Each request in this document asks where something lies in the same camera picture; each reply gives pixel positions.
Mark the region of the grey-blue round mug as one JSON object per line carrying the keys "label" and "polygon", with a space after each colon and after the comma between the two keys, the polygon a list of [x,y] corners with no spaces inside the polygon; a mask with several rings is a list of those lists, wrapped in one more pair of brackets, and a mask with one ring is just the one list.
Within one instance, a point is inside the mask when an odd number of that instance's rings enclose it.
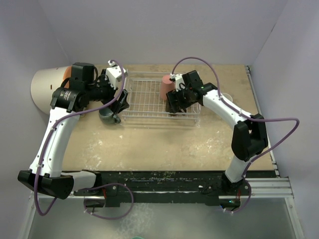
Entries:
{"label": "grey-blue round mug", "polygon": [[109,107],[99,110],[99,118],[104,124],[119,124],[120,117],[114,113]]}

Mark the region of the pink tumbler cup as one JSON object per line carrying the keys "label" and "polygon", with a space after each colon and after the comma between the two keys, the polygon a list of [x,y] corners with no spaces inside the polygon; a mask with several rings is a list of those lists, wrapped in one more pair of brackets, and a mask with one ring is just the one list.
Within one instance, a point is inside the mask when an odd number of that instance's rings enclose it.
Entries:
{"label": "pink tumbler cup", "polygon": [[160,83],[159,94],[161,99],[166,100],[167,99],[166,94],[174,89],[175,89],[175,84],[173,81],[170,80],[170,75],[169,74],[164,75]]}

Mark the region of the light blue mug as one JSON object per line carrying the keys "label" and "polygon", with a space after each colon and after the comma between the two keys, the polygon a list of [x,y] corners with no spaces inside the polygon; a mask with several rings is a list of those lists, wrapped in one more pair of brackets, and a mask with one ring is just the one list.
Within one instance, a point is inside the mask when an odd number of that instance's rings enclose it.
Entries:
{"label": "light blue mug", "polygon": [[227,93],[222,93],[223,97],[226,98],[227,100],[229,100],[230,102],[233,102],[233,98],[231,97],[230,94]]}

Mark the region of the black faceted mug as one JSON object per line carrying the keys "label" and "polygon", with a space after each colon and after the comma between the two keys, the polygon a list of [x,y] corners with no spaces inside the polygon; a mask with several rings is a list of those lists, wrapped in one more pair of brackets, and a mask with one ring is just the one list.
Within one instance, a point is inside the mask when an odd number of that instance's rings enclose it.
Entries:
{"label": "black faceted mug", "polygon": [[172,117],[183,117],[183,116],[186,116],[186,113],[184,111],[179,110],[178,112],[175,112],[175,113],[170,112],[169,115]]}

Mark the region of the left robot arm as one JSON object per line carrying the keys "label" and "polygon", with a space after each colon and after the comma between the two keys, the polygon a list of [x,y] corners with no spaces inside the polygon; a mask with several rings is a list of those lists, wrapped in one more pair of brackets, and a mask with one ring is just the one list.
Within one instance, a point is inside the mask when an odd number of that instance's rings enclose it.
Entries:
{"label": "left robot arm", "polygon": [[29,169],[21,170],[17,179],[34,193],[58,199],[66,199],[73,191],[85,189],[91,195],[101,193],[103,184],[96,172],[79,171],[63,173],[62,162],[70,136],[80,116],[90,112],[91,101],[101,101],[104,109],[109,106],[121,108],[127,71],[115,60],[98,73],[95,65],[76,62],[71,75],[62,81],[50,102],[49,123],[39,151]]}

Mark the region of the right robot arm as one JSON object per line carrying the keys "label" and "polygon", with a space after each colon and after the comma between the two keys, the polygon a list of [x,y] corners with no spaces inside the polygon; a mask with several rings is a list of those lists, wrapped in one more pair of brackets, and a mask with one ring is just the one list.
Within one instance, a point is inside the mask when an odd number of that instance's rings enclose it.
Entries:
{"label": "right robot arm", "polygon": [[233,195],[243,183],[252,160],[268,147],[266,125],[260,114],[243,117],[244,112],[218,93],[212,83],[203,83],[197,71],[170,74],[175,89],[166,94],[166,111],[181,113],[193,104],[200,104],[220,116],[233,130],[231,149],[233,159],[222,174],[221,189]]}

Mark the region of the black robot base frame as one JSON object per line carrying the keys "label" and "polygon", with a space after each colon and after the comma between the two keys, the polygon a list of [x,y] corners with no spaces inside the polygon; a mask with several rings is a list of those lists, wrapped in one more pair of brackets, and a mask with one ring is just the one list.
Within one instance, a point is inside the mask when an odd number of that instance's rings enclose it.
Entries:
{"label": "black robot base frame", "polygon": [[99,186],[106,189],[75,191],[75,196],[94,197],[88,207],[118,207],[121,203],[220,204],[237,207],[237,196],[249,195],[249,181],[228,188],[222,171],[100,171]]}

